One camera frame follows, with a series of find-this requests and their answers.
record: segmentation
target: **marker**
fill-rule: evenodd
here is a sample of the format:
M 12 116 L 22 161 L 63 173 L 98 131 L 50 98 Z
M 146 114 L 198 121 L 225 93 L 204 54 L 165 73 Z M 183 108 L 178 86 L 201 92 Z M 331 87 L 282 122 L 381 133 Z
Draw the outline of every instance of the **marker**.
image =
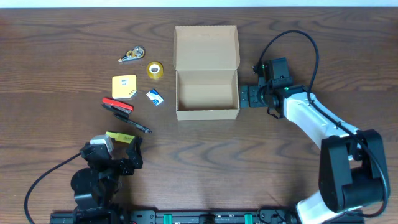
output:
M 143 133 L 152 133 L 152 131 L 149 128 L 144 127 L 144 126 L 142 126 L 140 124 L 137 124 L 137 123 L 135 123 L 133 121 L 130 121 L 129 119 L 124 118 L 124 117 L 122 117 L 122 116 L 120 116 L 118 114 L 113 114 L 113 116 L 115 116 L 117 119 L 119 119 L 121 121 L 126 122 L 127 124 L 134 125 L 138 130 L 142 131 Z

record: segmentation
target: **green connector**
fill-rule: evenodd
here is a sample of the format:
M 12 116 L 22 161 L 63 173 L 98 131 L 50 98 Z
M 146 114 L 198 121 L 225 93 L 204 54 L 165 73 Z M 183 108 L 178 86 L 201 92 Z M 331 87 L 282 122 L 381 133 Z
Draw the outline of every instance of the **green connector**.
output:
M 172 224 L 172 216 L 164 215 L 163 216 L 163 224 Z
M 244 224 L 253 224 L 253 215 L 252 214 L 244 215 Z

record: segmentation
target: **yellow highlighter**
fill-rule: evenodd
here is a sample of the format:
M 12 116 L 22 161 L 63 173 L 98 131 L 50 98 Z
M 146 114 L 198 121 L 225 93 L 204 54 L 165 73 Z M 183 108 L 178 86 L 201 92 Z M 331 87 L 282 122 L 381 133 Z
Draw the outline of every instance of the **yellow highlighter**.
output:
M 112 131 L 107 131 L 105 134 L 113 138 L 115 141 L 124 142 L 128 144 L 130 144 L 130 142 L 135 138 L 135 136 L 122 134 L 122 133 L 114 133 Z

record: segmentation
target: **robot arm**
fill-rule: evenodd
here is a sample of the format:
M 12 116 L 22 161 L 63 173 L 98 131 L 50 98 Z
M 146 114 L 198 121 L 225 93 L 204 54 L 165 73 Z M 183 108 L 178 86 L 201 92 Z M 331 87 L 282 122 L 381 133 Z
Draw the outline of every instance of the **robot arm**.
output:
M 295 123 L 321 149 L 319 191 L 296 206 L 301 223 L 323 223 L 346 211 L 384 200 L 384 184 L 374 161 L 362 150 L 357 140 L 330 119 L 353 133 L 372 152 L 389 189 L 381 136 L 374 130 L 360 131 L 347 124 L 325 108 L 313 93 L 309 95 L 313 102 L 310 104 L 306 87 L 293 86 L 285 58 L 259 62 L 253 69 L 259 75 L 259 83 L 242 86 L 241 92 L 246 92 L 246 95 L 242 94 L 241 105 L 268 107 L 269 115 Z M 271 114 L 271 110 L 276 110 L 279 115 Z M 362 161 L 362 166 L 351 169 L 351 159 Z

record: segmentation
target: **cardboard box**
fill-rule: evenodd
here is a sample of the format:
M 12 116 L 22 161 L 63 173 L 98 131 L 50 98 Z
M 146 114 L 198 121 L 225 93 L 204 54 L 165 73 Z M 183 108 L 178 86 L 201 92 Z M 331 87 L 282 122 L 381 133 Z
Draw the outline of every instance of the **cardboard box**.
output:
M 175 26 L 177 119 L 236 119 L 239 63 L 236 26 Z

